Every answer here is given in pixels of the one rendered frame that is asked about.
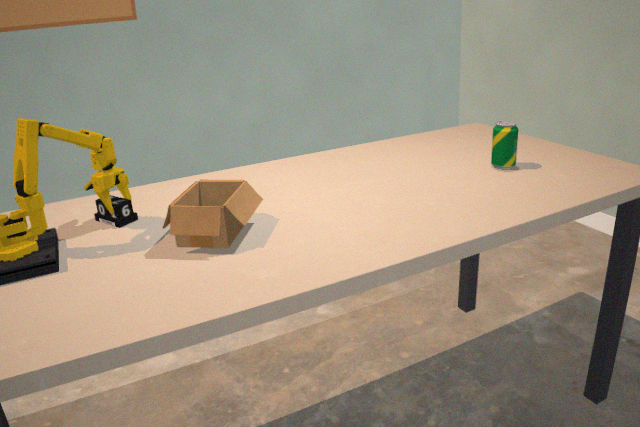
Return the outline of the green drink can with yellow stripes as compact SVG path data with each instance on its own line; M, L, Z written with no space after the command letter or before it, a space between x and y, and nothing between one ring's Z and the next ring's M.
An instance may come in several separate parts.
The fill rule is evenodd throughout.
M498 169L516 165L518 128L515 122L498 121L493 128L491 164Z

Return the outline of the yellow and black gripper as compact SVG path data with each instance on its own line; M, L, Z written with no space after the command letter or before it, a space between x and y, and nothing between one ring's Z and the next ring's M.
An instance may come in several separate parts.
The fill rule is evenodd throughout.
M131 200L131 194L127 186L129 180L123 168L112 167L112 169L106 171L98 171L91 175L91 179L92 181L89 181L83 189L87 191L94 188L94 191L112 215L114 214L114 210L110 199L110 188L117 186L123 197Z

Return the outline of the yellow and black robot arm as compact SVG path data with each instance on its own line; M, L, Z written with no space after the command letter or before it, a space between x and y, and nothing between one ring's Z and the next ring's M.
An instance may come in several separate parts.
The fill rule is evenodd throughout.
M112 169L117 162L113 141L102 134L83 129L75 132L47 123L39 123L37 120L18 118L13 185L17 189L18 195L15 195L15 200L20 210L11 212L10 218L5 214L0 215L0 261L14 261L38 251L37 235L43 234L48 227L43 210L45 205L42 193L37 191L38 136L92 149L90 156L94 170ZM30 219L30 229L28 229L26 216Z

